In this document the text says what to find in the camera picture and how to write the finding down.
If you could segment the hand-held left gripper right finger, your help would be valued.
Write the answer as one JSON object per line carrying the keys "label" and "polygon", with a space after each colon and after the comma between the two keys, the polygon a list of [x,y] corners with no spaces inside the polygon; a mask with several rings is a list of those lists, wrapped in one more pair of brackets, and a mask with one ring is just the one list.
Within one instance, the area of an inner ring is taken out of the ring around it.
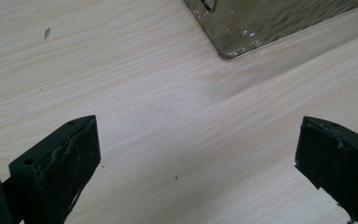
{"label": "hand-held left gripper right finger", "polygon": [[358,133],[334,122],[303,118],[296,168],[358,222]]}

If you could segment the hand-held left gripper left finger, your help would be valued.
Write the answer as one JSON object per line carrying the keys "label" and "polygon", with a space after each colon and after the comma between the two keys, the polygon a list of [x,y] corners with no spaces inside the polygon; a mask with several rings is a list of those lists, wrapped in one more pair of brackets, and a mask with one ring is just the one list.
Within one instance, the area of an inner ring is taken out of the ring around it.
{"label": "hand-held left gripper left finger", "polygon": [[70,120],[8,166],[16,224],[63,224],[101,161],[94,115]]}

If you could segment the shiny metal tray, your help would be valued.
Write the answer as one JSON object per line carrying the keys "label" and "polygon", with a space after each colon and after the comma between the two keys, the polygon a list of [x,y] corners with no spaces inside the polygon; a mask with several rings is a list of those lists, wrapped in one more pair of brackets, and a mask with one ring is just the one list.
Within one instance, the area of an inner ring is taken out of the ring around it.
{"label": "shiny metal tray", "polygon": [[358,8],[358,0],[183,1],[225,60]]}

